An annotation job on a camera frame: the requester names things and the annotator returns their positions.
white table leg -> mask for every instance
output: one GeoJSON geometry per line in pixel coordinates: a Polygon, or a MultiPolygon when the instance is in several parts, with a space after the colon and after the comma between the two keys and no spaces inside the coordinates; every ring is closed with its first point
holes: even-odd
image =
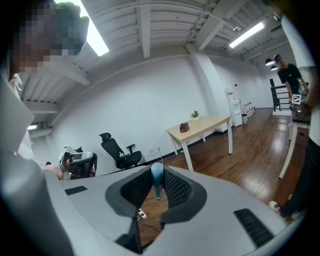
{"type": "Polygon", "coordinates": [[[168,134],[168,135],[169,135],[169,137],[170,137],[170,140],[171,140],[171,143],[172,143],[172,146],[173,146],[173,149],[174,149],[174,153],[175,153],[176,155],[178,155],[177,148],[176,148],[176,144],[175,144],[175,142],[174,142],[174,138],[172,138],[172,136],[171,136],[170,134],[168,134]]]}
{"type": "Polygon", "coordinates": [[[184,142],[181,142],[181,144],[182,144],[184,156],[185,156],[185,159],[186,159],[186,163],[188,164],[188,168],[189,168],[190,171],[194,171],[194,168],[192,167],[191,158],[190,158],[190,155],[189,155],[187,142],[184,141],[184,142]]]}
{"type": "Polygon", "coordinates": [[[288,165],[290,163],[292,153],[294,152],[295,144],[296,144],[296,138],[297,138],[297,133],[298,133],[298,124],[296,122],[292,123],[292,138],[289,146],[289,151],[288,154],[286,155],[286,159],[284,162],[284,165],[282,167],[281,173],[279,175],[279,178],[282,179],[283,176],[285,175],[288,165]]]}
{"type": "Polygon", "coordinates": [[[231,117],[227,121],[228,126],[228,140],[229,140],[229,154],[233,152],[233,145],[232,145],[232,129],[231,129],[231,117]]]}
{"type": "Polygon", "coordinates": [[[289,141],[291,141],[291,138],[292,138],[292,130],[293,130],[293,128],[294,128],[294,123],[292,122],[292,113],[291,113],[289,141]]]}

white pillar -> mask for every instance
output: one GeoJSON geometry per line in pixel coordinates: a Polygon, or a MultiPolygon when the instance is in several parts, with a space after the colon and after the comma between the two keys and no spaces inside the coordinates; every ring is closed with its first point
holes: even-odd
{"type": "MultiPolygon", "coordinates": [[[[208,112],[212,116],[230,116],[229,105],[225,93],[225,85],[220,79],[218,72],[203,51],[199,51],[193,44],[187,45],[187,50],[191,54],[195,71],[202,85],[202,93],[206,101],[208,112]]],[[[222,124],[216,128],[217,131],[227,130],[227,124],[222,124]]]]}

white ceiling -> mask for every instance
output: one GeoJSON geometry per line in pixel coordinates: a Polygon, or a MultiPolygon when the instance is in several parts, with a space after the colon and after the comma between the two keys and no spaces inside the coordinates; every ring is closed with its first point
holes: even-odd
{"type": "MultiPolygon", "coordinates": [[[[184,48],[186,44],[194,44],[197,35],[206,22],[209,22],[209,14],[215,13],[214,9],[221,6],[222,2],[230,0],[149,0],[150,25],[149,47],[150,55],[166,47],[184,48]]],[[[252,61],[261,56],[262,51],[274,47],[273,40],[283,44],[286,39],[273,17],[269,17],[269,27],[263,32],[252,36],[250,40],[241,44],[234,51],[230,51],[230,41],[239,36],[233,31],[234,27],[241,28],[241,31],[249,29],[259,21],[270,16],[261,0],[247,0],[239,7],[227,23],[208,42],[205,49],[216,49],[223,52],[227,57],[242,58],[245,61],[252,61]]],[[[109,48],[109,53],[98,57],[90,45],[86,44],[79,55],[68,58],[68,61],[77,68],[85,79],[98,68],[113,63],[115,60],[125,58],[132,53],[140,53],[142,57],[143,40],[145,34],[142,28],[143,11],[142,5],[146,1],[139,0],[82,0],[88,14],[99,31],[102,39],[109,48]]],[[[59,102],[70,93],[75,86],[89,87],[80,84],[78,81],[67,77],[64,74],[51,74],[47,76],[34,76],[23,74],[21,77],[23,90],[20,94],[24,103],[42,102],[59,105],[59,102]]],[[[52,113],[35,112],[34,124],[46,122],[52,113]]]]}

person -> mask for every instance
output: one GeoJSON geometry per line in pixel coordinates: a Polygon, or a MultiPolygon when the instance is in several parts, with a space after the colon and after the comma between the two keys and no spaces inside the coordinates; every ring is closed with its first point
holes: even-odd
{"type": "Polygon", "coordinates": [[[297,218],[299,213],[307,210],[312,202],[312,197],[316,193],[315,187],[318,181],[320,170],[320,85],[316,64],[313,57],[295,28],[282,10],[271,0],[263,0],[270,11],[281,19],[282,28],[291,45],[296,65],[298,69],[307,71],[310,75],[310,88],[306,99],[301,103],[301,112],[305,115],[311,114],[309,139],[303,167],[290,200],[282,207],[275,201],[268,205],[278,212],[283,218],[291,216],[297,218]]]}
{"type": "MultiPolygon", "coordinates": [[[[12,34],[6,57],[0,63],[0,152],[15,152],[35,160],[27,131],[33,115],[20,100],[17,90],[22,82],[18,73],[26,68],[41,67],[50,56],[78,54],[86,43],[89,27],[89,17],[80,17],[80,11],[80,7],[71,2],[40,3],[29,12],[24,10],[21,18],[25,23],[19,23],[19,33],[12,34]]],[[[55,172],[63,179],[58,163],[42,169],[55,172]]]]}
{"type": "Polygon", "coordinates": [[[302,83],[302,86],[304,88],[305,94],[308,94],[308,86],[303,79],[303,77],[300,74],[299,69],[296,67],[296,65],[291,63],[286,63],[284,59],[281,57],[280,54],[276,54],[273,57],[274,62],[278,65],[278,76],[281,80],[281,83],[285,84],[288,93],[289,93],[289,102],[292,101],[292,95],[293,94],[301,94],[300,92],[300,82],[302,83]]]}

wooden floor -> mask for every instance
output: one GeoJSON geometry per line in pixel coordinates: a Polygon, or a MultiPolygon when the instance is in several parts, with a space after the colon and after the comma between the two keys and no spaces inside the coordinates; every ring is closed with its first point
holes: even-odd
{"type": "MultiPolygon", "coordinates": [[[[284,204],[298,181],[308,133],[298,130],[291,162],[283,179],[279,179],[290,145],[290,118],[273,116],[272,111],[257,109],[246,125],[232,129],[233,154],[228,153],[228,133],[214,135],[191,147],[194,171],[233,182],[266,204],[270,200],[284,204]]],[[[188,168],[183,153],[166,158],[163,164],[188,168]]],[[[147,215],[138,224],[141,244],[145,245],[159,234],[160,216],[168,210],[168,200],[164,194],[161,201],[156,201],[151,190],[141,208],[147,215]]]]}

